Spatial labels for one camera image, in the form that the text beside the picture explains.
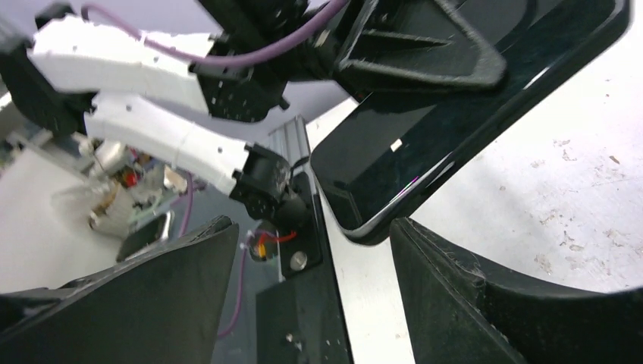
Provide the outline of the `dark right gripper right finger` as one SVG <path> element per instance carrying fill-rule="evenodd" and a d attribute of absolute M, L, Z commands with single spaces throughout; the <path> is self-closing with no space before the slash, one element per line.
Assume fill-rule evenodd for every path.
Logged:
<path fill-rule="evenodd" d="M 642 291 L 597 293 L 492 262 L 409 218 L 390 242 L 418 363 L 640 363 Z"/>

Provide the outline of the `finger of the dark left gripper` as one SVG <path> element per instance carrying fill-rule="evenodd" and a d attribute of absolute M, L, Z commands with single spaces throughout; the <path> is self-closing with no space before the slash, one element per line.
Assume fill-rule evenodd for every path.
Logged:
<path fill-rule="evenodd" d="M 460 1 L 365 1 L 347 8 L 335 74 L 365 91 L 487 89 L 507 63 Z"/>

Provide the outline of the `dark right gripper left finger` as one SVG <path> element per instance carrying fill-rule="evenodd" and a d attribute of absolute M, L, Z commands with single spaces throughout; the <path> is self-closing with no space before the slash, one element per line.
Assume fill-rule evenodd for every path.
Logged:
<path fill-rule="evenodd" d="M 208 363 L 239 227 L 192 233 L 56 289 L 1 296 L 3 363 Z"/>

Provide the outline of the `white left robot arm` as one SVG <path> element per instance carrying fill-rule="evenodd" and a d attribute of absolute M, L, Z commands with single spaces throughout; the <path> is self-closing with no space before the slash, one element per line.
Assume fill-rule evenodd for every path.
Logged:
<path fill-rule="evenodd" d="M 94 4 L 55 2 L 27 36 L 1 25 L 1 76 L 27 119 L 119 141 L 204 178 L 255 220 L 294 231 L 309 205 L 287 160 L 162 108 L 254 123 L 289 82 L 354 92 L 489 89 L 507 64 L 449 1 L 204 1 L 222 28 L 138 30 Z"/>

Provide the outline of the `aluminium table edge rail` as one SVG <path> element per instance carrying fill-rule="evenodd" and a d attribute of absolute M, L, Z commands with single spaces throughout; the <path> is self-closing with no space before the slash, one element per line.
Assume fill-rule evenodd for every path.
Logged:
<path fill-rule="evenodd" d="M 309 160 L 310 146 L 306 120 L 298 115 L 268 134 L 266 146 L 290 163 L 292 172 L 302 168 Z"/>

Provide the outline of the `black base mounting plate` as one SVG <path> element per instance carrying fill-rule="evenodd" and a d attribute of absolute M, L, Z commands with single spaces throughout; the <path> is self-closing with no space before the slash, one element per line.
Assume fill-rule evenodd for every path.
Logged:
<path fill-rule="evenodd" d="M 295 238 L 279 244 L 284 280 L 256 296 L 259 363 L 351 363 L 321 200 L 305 172 L 294 183 L 311 212 Z"/>

